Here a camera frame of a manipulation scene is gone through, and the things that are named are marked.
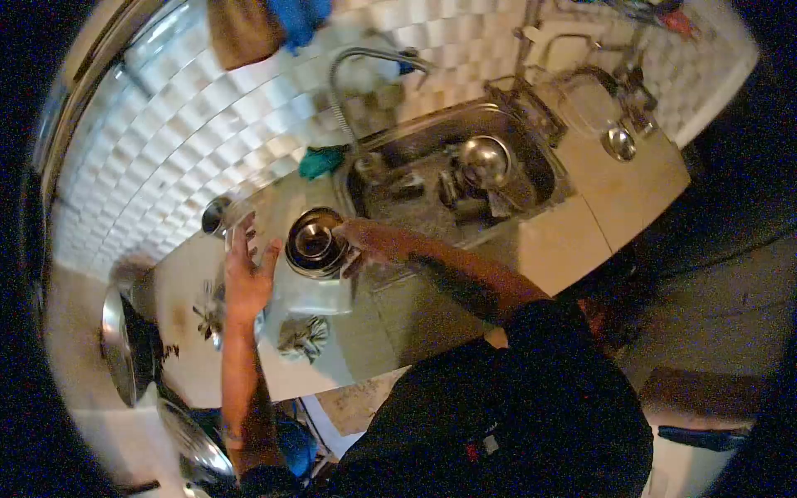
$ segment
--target faucet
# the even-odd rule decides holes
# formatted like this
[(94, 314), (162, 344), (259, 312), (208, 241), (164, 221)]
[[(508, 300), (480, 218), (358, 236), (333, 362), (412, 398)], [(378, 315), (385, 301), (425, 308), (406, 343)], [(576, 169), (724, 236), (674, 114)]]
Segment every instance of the faucet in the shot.
[(418, 83), (418, 88), (421, 88), (421, 85), (423, 85), (423, 83), (426, 81), (426, 78), (429, 76), (429, 73), (433, 67), (431, 62), (425, 61), (419, 57), (418, 50), (412, 47), (408, 47), (401, 52), (367, 49), (365, 47), (351, 47), (350, 49), (345, 49), (339, 53), (337, 57), (335, 57), (335, 60), (332, 61), (332, 64), (329, 66), (329, 89), (331, 90), (332, 94), (332, 111), (335, 113), (335, 118), (338, 120), (338, 126), (343, 129), (344, 133), (348, 137), (349, 143), (351, 144), (351, 150), (356, 158), (360, 156), (359, 142), (354, 130), (351, 128), (348, 123), (348, 119), (346, 118), (346, 113), (342, 104), (343, 98), (341, 97), (340, 91), (337, 87), (337, 73), (338, 68), (344, 60), (358, 55), (374, 57), (376, 59), (384, 59), (385, 61), (396, 61), (400, 64), (400, 74), (407, 74), (411, 73), (412, 71), (423, 72), (424, 77)]

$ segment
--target stainless steel bowl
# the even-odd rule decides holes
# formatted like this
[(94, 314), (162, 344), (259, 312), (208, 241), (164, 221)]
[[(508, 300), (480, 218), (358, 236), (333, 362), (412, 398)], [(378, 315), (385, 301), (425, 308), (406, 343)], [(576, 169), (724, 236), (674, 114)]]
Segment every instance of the stainless steel bowl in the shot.
[(621, 163), (630, 161), (637, 154), (634, 137), (622, 125), (612, 127), (601, 138), (601, 144), (609, 155)]
[(494, 190), (503, 186), (512, 167), (509, 149), (499, 139), (474, 136), (461, 146), (459, 160), (465, 177), (482, 190)]
[(343, 217), (328, 207), (316, 207), (299, 216), (285, 242), (288, 266), (313, 279), (335, 276), (344, 264), (348, 241), (332, 230), (343, 222)]
[(296, 251), (311, 261), (326, 255), (332, 247), (332, 231), (317, 222), (311, 222), (299, 229), (296, 234)]

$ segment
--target green cloth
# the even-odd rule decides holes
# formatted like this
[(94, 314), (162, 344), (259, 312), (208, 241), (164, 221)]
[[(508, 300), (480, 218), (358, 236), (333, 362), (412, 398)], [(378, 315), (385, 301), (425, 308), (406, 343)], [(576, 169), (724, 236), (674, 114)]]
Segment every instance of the green cloth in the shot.
[(334, 171), (344, 161), (346, 146), (307, 147), (299, 163), (299, 176), (312, 180), (326, 172)]

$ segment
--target tattoo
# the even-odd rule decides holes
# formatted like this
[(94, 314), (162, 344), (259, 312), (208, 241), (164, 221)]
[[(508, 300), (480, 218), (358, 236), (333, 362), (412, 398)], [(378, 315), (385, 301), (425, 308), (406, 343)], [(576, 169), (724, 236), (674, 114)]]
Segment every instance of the tattoo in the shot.
[(498, 294), (472, 276), (431, 256), (411, 253), (410, 267), (431, 279), (442, 291), (476, 317), (494, 325), (501, 321)]
[(227, 422), (223, 422), (222, 424), (222, 436), (230, 441), (243, 441), (243, 436), (241, 433), (233, 431)]

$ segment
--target hand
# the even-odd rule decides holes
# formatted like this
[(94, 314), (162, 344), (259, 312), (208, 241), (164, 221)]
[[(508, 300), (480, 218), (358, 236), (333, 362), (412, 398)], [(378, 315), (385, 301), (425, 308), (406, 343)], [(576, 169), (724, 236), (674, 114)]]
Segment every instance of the hand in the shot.
[(249, 230), (254, 213), (231, 230), (232, 247), (224, 262), (225, 302), (228, 324), (247, 324), (269, 303), (274, 290), (274, 267), (280, 255), (282, 242), (274, 239), (263, 252), (260, 268), (252, 261), (257, 248), (248, 250), (247, 243), (254, 237)]
[(351, 263), (343, 271), (343, 278), (355, 275), (363, 266), (371, 263), (405, 260), (418, 240), (418, 235), (408, 230), (362, 218), (348, 219), (333, 232), (345, 237), (355, 248), (350, 257)]

